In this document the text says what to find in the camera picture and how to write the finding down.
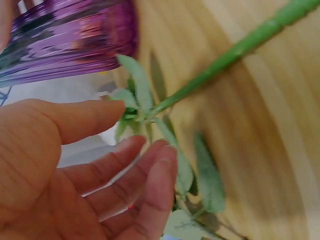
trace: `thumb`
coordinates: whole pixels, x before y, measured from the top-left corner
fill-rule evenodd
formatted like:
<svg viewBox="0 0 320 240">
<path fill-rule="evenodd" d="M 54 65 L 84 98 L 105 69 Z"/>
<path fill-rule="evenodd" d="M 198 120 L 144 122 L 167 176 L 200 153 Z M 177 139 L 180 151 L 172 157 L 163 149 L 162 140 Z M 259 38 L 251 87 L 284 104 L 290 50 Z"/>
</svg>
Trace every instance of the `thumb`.
<svg viewBox="0 0 320 240">
<path fill-rule="evenodd" d="M 0 7 L 0 54 L 6 48 L 10 39 L 11 26 L 13 20 L 13 1 L 1 0 Z"/>
</svg>

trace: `wooden surface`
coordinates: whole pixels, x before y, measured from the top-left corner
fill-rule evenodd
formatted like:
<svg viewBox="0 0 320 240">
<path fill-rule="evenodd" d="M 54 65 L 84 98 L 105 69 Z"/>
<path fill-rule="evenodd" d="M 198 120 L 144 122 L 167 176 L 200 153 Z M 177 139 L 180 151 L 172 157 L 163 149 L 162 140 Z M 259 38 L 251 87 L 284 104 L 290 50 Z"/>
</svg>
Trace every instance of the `wooden surface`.
<svg viewBox="0 0 320 240">
<path fill-rule="evenodd" d="M 151 75 L 155 56 L 171 95 L 286 2 L 136 0 L 138 58 Z M 123 86 L 121 69 L 113 73 Z M 193 162 L 194 130 L 205 132 L 226 190 L 223 222 L 250 240 L 320 238 L 320 9 L 176 104 L 170 118 Z"/>
</svg>

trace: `purple glass vase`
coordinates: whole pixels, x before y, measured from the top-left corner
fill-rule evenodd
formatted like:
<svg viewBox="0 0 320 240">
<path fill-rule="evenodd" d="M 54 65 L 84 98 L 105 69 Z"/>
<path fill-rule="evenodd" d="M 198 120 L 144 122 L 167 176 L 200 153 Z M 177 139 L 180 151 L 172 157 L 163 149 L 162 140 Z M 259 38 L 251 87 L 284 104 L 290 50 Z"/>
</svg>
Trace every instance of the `purple glass vase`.
<svg viewBox="0 0 320 240">
<path fill-rule="evenodd" d="M 137 45 L 130 0 L 45 0 L 19 16 L 0 55 L 0 88 L 115 69 Z"/>
</svg>

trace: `skin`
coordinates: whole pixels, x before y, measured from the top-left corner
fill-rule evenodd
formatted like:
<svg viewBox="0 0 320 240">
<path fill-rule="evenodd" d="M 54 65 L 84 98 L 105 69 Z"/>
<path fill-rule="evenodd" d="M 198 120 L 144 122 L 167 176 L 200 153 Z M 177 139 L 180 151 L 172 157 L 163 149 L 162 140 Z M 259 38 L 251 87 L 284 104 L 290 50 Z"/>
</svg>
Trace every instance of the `skin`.
<svg viewBox="0 0 320 240">
<path fill-rule="evenodd" d="M 135 159 L 143 136 L 126 139 L 92 163 L 56 168 L 61 145 L 107 130 L 124 110 L 122 101 L 35 99 L 0 108 L 0 240 L 159 239 L 177 172 L 177 152 L 166 141 L 156 141 L 103 189 Z"/>
</svg>

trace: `flower stem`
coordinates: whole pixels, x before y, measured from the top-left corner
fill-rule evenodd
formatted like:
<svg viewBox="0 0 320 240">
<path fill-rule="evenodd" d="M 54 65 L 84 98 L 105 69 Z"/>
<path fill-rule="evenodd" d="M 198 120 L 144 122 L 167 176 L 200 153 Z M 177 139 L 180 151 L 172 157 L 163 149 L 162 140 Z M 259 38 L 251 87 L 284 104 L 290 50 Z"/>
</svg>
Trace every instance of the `flower stem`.
<svg viewBox="0 0 320 240">
<path fill-rule="evenodd" d="M 250 51 L 281 32 L 284 27 L 305 17 L 307 13 L 313 11 L 319 5 L 320 0 L 291 0 L 290 3 L 277 11 L 272 18 L 262 23 L 253 32 L 231 47 L 184 87 L 158 105 L 155 105 L 148 113 L 148 116 L 156 116 L 158 113 L 181 101 L 213 76 L 222 72 Z"/>
</svg>

